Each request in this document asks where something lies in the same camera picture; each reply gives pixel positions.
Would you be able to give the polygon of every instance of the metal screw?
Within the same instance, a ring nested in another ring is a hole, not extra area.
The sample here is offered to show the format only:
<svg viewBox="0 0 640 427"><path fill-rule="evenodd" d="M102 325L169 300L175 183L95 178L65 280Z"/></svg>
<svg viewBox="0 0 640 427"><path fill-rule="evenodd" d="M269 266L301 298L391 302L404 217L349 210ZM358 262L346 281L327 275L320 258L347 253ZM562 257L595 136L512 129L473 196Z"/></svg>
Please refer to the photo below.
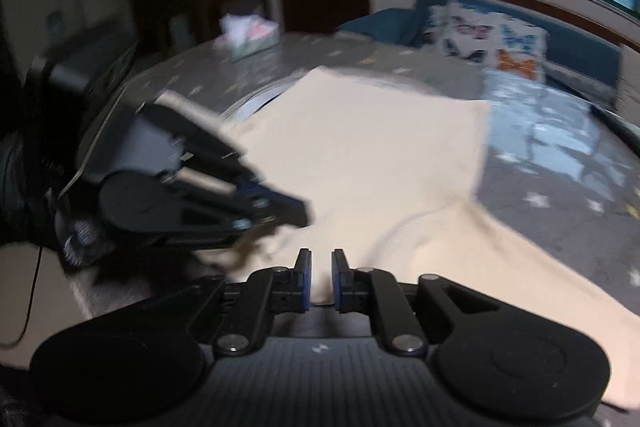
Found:
<svg viewBox="0 0 640 427"><path fill-rule="evenodd" d="M240 351L249 345L249 340L244 335L230 333L218 339L218 345L225 351Z"/></svg>
<svg viewBox="0 0 640 427"><path fill-rule="evenodd" d="M246 217L243 217L242 219L236 219L233 223L233 227L236 230L249 230L251 228L251 220L246 219Z"/></svg>
<svg viewBox="0 0 640 427"><path fill-rule="evenodd" d="M267 198L258 198L254 201L254 208L267 208L269 206L269 200Z"/></svg>
<svg viewBox="0 0 640 427"><path fill-rule="evenodd" d="M420 337L416 337L415 335L398 335L391 341L391 345L398 351L410 353L424 346L424 342Z"/></svg>

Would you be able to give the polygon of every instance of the gray bedsheet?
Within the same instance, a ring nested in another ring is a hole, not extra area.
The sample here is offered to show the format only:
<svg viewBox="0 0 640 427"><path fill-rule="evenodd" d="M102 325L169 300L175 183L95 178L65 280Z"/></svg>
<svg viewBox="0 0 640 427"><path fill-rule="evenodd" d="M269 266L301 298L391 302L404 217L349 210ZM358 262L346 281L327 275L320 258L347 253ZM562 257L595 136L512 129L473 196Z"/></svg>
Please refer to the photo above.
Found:
<svg viewBox="0 0 640 427"><path fill-rule="evenodd" d="M137 76L128 96L149 100L170 86L223 112L259 87L319 65L409 76L446 96L492 101L481 203L640 313L640 160L574 96L508 75L483 74L428 51L299 34L236 63L203 44ZM105 259L73 279L83 305L98 315L213 270L189 255ZM368 329L365 317L314 309L279 317L274 333L365 335ZM640 425L640 413L604 406L596 417L612 427Z"/></svg>

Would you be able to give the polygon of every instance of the black cable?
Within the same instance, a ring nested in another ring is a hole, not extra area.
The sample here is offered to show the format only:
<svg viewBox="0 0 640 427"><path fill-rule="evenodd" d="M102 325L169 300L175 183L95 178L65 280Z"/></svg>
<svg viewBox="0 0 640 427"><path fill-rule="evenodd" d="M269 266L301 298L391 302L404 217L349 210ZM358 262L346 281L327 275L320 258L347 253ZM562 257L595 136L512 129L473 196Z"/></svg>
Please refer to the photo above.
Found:
<svg viewBox="0 0 640 427"><path fill-rule="evenodd" d="M14 154L14 150L15 150L15 138L12 139L10 145L9 145L9 152L6 155L6 162L4 162L4 166L3 167L3 171L4 171L4 175L2 176L2 192L0 192L0 219L2 219L1 216L4 216L4 198L7 197L6 195L6 179L9 177L9 170L11 169L11 159L13 157Z"/></svg>
<svg viewBox="0 0 640 427"><path fill-rule="evenodd" d="M609 403L609 402L602 401L600 404L605 406L605 407L609 407L609 409L611 409L611 410L613 410L613 411L615 411L617 413L620 413L620 414L631 414L631 411L629 409L624 409L623 407L619 407L617 405L613 405L612 403Z"/></svg>
<svg viewBox="0 0 640 427"><path fill-rule="evenodd" d="M22 331L20 332L20 335L18 335L18 338L15 339L13 342L10 342L8 344L0 343L0 349L4 351L7 349L14 349L14 347L17 347L22 342L27 332L27 327L29 326L29 319L31 318L31 307L33 306L33 296L36 293L36 282L38 281L38 272L40 271L41 261L42 261L42 247L40 247L40 249L38 250L38 262L36 263L36 269L35 269L35 272L33 273L33 282L31 282L31 294L29 295L29 306L27 307L27 316L24 320L24 326L22 327Z"/></svg>

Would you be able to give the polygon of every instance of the white star pattern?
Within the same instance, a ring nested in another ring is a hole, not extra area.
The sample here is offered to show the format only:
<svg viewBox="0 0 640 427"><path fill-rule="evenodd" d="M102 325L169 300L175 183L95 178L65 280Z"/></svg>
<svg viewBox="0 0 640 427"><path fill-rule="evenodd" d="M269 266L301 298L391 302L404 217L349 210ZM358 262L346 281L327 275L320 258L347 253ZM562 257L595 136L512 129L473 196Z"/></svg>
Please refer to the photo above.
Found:
<svg viewBox="0 0 640 427"><path fill-rule="evenodd" d="M506 87L509 91L515 94L525 94L523 90L521 90L518 86L508 86Z"/></svg>
<svg viewBox="0 0 640 427"><path fill-rule="evenodd" d="M638 268L633 266L631 270L629 270L629 276L631 277L631 286L635 286L636 288L640 287L640 271Z"/></svg>
<svg viewBox="0 0 640 427"><path fill-rule="evenodd" d="M589 208L593 210L593 212L597 212L599 214L602 214L604 212L602 203L598 203L597 201L593 200L587 200L587 204L589 205Z"/></svg>
<svg viewBox="0 0 640 427"><path fill-rule="evenodd" d="M311 346L311 350L318 355L322 355L325 351L329 350L329 346L326 344L316 344L315 346Z"/></svg>
<svg viewBox="0 0 640 427"><path fill-rule="evenodd" d="M524 200L528 201L533 208L549 208L549 198L537 192L527 192Z"/></svg>
<svg viewBox="0 0 640 427"><path fill-rule="evenodd" d="M510 152L503 152L502 154L498 154L496 156L496 158L498 158L498 160L504 162L504 163L518 163L518 159L516 158L516 155L514 155L513 153Z"/></svg>
<svg viewBox="0 0 640 427"><path fill-rule="evenodd" d="M536 171L534 171L533 169L528 169L526 167L523 167L522 165L518 166L518 170L520 172L524 172L525 174L532 174L533 176L537 176L538 173Z"/></svg>

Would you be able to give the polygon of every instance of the tissue box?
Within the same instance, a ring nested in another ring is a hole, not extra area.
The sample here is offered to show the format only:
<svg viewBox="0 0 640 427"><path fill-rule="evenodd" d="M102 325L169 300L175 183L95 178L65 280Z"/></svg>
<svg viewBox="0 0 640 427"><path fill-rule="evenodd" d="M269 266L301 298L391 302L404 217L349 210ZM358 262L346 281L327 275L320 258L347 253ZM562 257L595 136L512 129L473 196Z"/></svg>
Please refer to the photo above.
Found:
<svg viewBox="0 0 640 427"><path fill-rule="evenodd" d="M280 41L278 23L257 15L225 15L220 27L224 32L222 47L233 61L271 48Z"/></svg>

